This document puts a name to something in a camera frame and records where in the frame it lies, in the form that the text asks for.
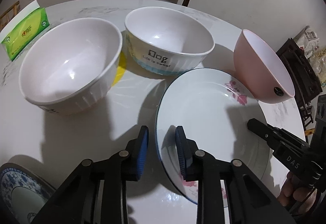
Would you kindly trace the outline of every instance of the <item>plate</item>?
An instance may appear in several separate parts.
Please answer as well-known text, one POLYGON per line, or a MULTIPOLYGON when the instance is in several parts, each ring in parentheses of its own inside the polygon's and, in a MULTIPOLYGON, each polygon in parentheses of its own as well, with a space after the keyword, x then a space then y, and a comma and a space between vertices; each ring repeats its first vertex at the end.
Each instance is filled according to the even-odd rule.
POLYGON ((25 168, 6 163, 0 168, 0 200, 20 224, 30 224, 55 189, 25 168))
MULTIPOLYGON (((188 71, 175 79, 163 95, 156 116, 155 137, 159 158, 175 187, 197 203, 198 183, 180 174, 174 133, 182 125, 188 139, 216 159, 242 160, 261 179, 267 167, 269 147, 247 129, 265 116, 250 91, 231 75, 209 68, 188 71)), ((227 198, 222 182, 224 206, 227 198)))

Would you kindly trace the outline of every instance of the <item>round table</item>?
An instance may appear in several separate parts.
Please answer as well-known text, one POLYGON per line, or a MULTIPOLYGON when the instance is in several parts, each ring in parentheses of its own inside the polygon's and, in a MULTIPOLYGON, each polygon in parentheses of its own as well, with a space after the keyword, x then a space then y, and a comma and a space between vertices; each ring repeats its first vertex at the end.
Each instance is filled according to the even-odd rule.
MULTIPOLYGON (((200 66, 234 71, 233 50, 241 30, 206 13, 157 0, 75 0, 46 8, 50 28, 68 20, 98 17, 125 30, 126 15, 145 6, 167 7, 187 13, 211 32, 216 47, 200 66)), ((14 162, 38 174, 55 187, 85 158, 109 158, 136 138, 141 125, 150 129, 144 174, 127 183, 130 223, 196 223, 197 206, 178 194, 159 162, 154 147, 154 119, 158 103, 174 77, 148 72, 127 56, 122 79, 92 109, 71 116, 46 113, 28 103, 18 87, 18 72, 38 35, 10 62, 0 49, 0 163, 14 162)), ((259 102, 267 122, 304 139, 294 99, 279 104, 259 102)), ((278 195, 287 169, 271 156, 262 178, 278 195)))

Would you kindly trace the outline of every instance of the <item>bowl rim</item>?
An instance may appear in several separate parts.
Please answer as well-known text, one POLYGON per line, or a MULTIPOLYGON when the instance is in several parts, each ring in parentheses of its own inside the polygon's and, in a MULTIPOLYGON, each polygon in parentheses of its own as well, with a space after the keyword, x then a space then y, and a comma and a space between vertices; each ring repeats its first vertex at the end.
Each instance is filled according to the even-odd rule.
POLYGON ((176 55, 186 55, 186 56, 190 56, 190 57, 204 56, 204 55, 207 55, 207 54, 209 54, 210 52, 212 52, 213 49, 215 48, 215 44, 216 44, 216 43, 215 43, 215 40, 214 40, 214 37, 213 37, 213 35, 211 34, 211 32, 210 32, 210 31, 206 28, 206 26, 204 26, 201 22, 197 21, 195 18, 191 17, 190 15, 188 15, 188 14, 186 14, 186 13, 183 13, 183 12, 181 12, 181 11, 177 11, 177 10, 174 10, 174 9, 170 9, 170 8, 165 8, 165 7, 149 6, 149 7, 142 7, 142 8, 134 9, 134 10, 132 10, 130 13, 127 14, 126 19, 124 20, 124 26, 125 26, 125 28, 127 29, 127 31, 128 31, 130 34, 132 34, 132 35, 135 36, 136 38, 142 40, 143 42, 145 42, 145 43, 147 43, 147 44, 149 44, 149 45, 151 45, 151 46, 153 46, 153 47, 155 47, 155 48, 157 48, 157 49, 160 49, 160 50, 162 50, 162 51, 164 51, 164 52, 168 52, 168 53, 172 53, 172 54, 176 54, 176 55), (184 52, 175 52, 175 51, 170 51, 170 50, 163 49, 163 48, 161 48, 161 47, 158 47, 158 46, 156 46, 156 45, 153 45, 153 44, 149 43, 148 41, 144 40, 143 38, 141 38, 141 37, 139 37, 139 36, 136 36, 135 33, 133 33, 133 32, 128 28, 128 26, 127 26, 127 22, 128 22, 128 20, 129 20, 130 16, 131 16, 133 13, 135 13, 135 12, 137 12, 137 11, 139 11, 139 10, 143 10, 143 9, 166 9, 166 10, 169 10, 169 11, 174 11, 174 12, 177 12, 177 13, 181 13, 181 14, 183 14, 183 15, 185 15, 185 16, 191 18, 192 20, 194 20, 196 23, 198 23, 198 24, 200 24, 201 26, 203 26, 203 27, 208 31, 208 33, 209 33, 209 35, 211 36, 211 39, 212 39, 212 41, 213 41, 213 46, 212 46, 208 51, 203 52, 203 53, 184 53, 184 52))
MULTIPOLYGON (((246 35, 244 34, 244 32, 245 31, 248 31, 248 32, 250 32, 250 33, 252 33, 252 34, 254 34, 254 35, 256 35, 257 37, 259 37, 257 34, 255 34, 254 32, 252 32, 252 31, 250 31, 250 30, 248 30, 248 29, 243 29, 242 31, 241 31, 241 33, 242 33, 242 35, 243 35, 243 37, 246 39, 246 41, 249 43, 249 41, 248 41, 248 39, 247 39, 247 37, 246 37, 246 35)), ((280 59, 279 57, 278 57, 278 55, 275 53, 275 51, 269 46, 269 44, 267 44, 263 39, 261 39, 265 44, 266 44, 266 46, 268 46, 273 52, 274 52, 274 54, 275 54, 275 56, 278 58, 278 59, 280 59)), ((263 60, 261 59, 261 57, 257 54, 257 52, 255 51, 255 49, 250 45, 250 47, 251 47, 251 49, 255 52, 255 54, 256 54, 256 56, 260 59, 260 61, 261 62, 263 62, 263 60)), ((270 69, 265 65, 265 63, 263 63, 264 64, 264 66, 267 68, 267 70, 268 70, 268 72, 269 72, 269 74, 273 77, 273 79, 282 87, 282 90, 289 96, 289 97, 291 97, 291 98, 293 98, 294 96, 295 96, 295 89, 294 89, 294 84, 293 84, 293 81, 292 81, 292 79, 291 79, 291 76, 290 76, 290 74, 288 73, 288 71, 287 71, 287 69, 286 69, 286 67, 284 66, 284 64, 283 64, 283 62, 281 61, 281 64, 283 65, 283 67, 284 67, 284 69, 285 69, 285 71, 287 72, 287 74, 289 75, 289 77, 290 77, 290 79, 291 79, 291 81, 292 81, 292 87, 293 87, 293 95, 292 94, 290 94, 281 84, 280 84, 280 82, 277 80, 277 78, 273 75, 273 73, 270 71, 270 69)))
POLYGON ((73 19, 73 20, 70 20, 70 21, 67 21, 67 22, 64 22, 64 23, 61 23, 59 24, 58 26, 55 26, 53 28, 51 28, 49 31, 47 31, 44 35, 42 35, 39 39, 37 39, 37 41, 32 45, 32 47, 28 50, 26 56, 24 57, 23 59, 23 62, 22 62, 22 65, 20 67, 20 70, 19 70, 19 75, 18 75, 18 84, 19 84, 19 90, 21 91, 24 99, 26 99, 28 102, 34 104, 34 105, 37 105, 37 106, 47 106, 47 105, 52 105, 52 104, 57 104, 57 103, 60 103, 60 102, 63 102, 67 99, 70 99, 74 96, 76 96, 77 94, 81 93, 82 91, 84 91, 85 89, 87 89, 88 87, 92 86, 93 84, 95 84, 111 67, 112 65, 116 62, 116 60, 119 58, 120 56, 120 53, 121 53, 121 50, 122 50, 122 44, 123 44, 123 38, 122 38, 122 34, 121 34, 121 31, 119 30, 119 28, 113 24, 112 22, 108 21, 108 20, 105 20, 105 19, 101 19, 101 18, 95 18, 95 17, 84 17, 84 18, 78 18, 78 19, 73 19), (69 24, 69 23, 72 23, 72 22, 76 22, 78 20, 98 20, 98 21, 104 21, 105 23, 107 24, 110 24, 118 33, 118 36, 119 36, 119 46, 118 46, 118 50, 115 54, 115 56, 113 57, 112 61, 105 67, 105 69, 94 79, 92 80, 91 82, 89 82, 88 84, 86 84, 85 86, 81 87, 79 90, 73 92, 72 94, 69 94, 63 98, 60 98, 60 99, 57 99, 57 100, 54 100, 54 101, 49 101, 49 102, 40 102, 40 101, 35 101, 31 98, 29 98, 28 96, 26 96, 26 94, 23 92, 22 90, 22 71, 23 71, 23 66, 24 66, 24 63, 26 62, 26 60, 28 59, 28 56, 30 54, 30 52, 33 50, 33 48, 35 47, 35 44, 37 42, 39 42, 43 37, 45 37, 47 34, 49 34, 51 31, 54 31, 56 28, 58 27, 61 27, 63 25, 66 25, 66 24, 69 24))

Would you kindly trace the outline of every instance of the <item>silver bolt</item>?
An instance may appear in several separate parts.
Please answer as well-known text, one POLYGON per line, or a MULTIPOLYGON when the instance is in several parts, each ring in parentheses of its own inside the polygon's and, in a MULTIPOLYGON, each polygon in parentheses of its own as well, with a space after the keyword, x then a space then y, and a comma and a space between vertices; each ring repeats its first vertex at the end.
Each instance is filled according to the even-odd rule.
POLYGON ((203 157, 205 155, 205 152, 203 150, 196 150, 195 154, 198 157, 203 157))
POLYGON ((129 155, 129 152, 127 150, 122 150, 119 152, 120 157, 127 157, 129 155))
POLYGON ((242 162, 240 160, 233 160, 233 165, 236 167, 240 167, 242 165, 242 162))
POLYGON ((85 167, 90 166, 92 164, 92 161, 90 159, 85 159, 81 162, 81 164, 85 167))

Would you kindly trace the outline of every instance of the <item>green tissue package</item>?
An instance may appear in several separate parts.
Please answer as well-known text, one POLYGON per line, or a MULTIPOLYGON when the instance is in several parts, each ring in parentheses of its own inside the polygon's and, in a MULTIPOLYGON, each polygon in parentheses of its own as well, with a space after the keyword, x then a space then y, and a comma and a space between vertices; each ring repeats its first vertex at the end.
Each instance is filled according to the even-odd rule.
POLYGON ((19 12, 0 32, 1 44, 10 60, 13 61, 24 47, 48 26, 45 8, 40 8, 36 0, 19 12))

